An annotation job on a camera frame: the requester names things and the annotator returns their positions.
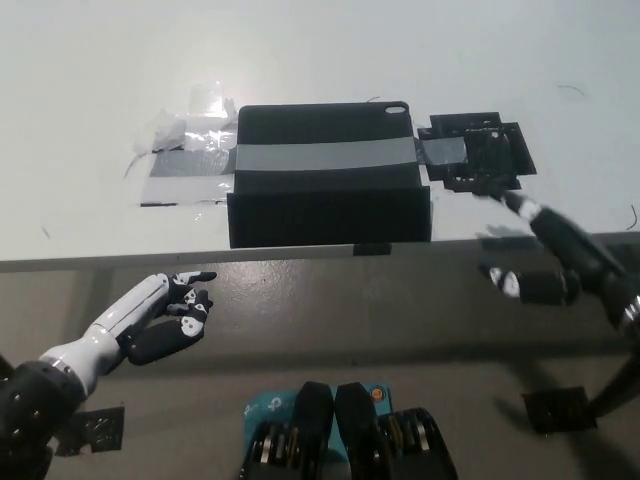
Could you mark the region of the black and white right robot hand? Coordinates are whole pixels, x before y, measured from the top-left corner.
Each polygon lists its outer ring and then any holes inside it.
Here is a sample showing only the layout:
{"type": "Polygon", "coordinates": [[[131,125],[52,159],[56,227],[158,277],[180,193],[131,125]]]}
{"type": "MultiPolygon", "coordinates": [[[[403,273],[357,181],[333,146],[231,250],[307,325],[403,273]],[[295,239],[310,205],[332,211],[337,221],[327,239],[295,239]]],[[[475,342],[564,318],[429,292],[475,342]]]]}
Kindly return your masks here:
{"type": "Polygon", "coordinates": [[[575,222],[535,200],[510,190],[479,194],[502,204],[526,221],[559,262],[556,272],[517,272],[481,264],[479,271],[505,297],[523,304],[565,306],[581,293],[601,302],[608,322],[627,338],[639,337],[639,277],[575,222]]]}

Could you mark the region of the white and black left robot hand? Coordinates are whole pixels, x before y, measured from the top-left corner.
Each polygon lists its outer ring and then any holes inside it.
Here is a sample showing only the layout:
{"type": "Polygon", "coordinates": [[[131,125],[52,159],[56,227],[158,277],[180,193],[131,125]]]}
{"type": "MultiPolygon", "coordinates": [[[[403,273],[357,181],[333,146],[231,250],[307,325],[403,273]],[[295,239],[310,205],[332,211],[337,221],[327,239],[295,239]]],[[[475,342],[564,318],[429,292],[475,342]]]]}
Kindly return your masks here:
{"type": "Polygon", "coordinates": [[[76,340],[57,345],[39,359],[79,380],[84,396],[123,360],[147,365],[185,350],[204,337],[213,301],[196,283],[213,271],[146,277],[94,320],[76,340]]]}

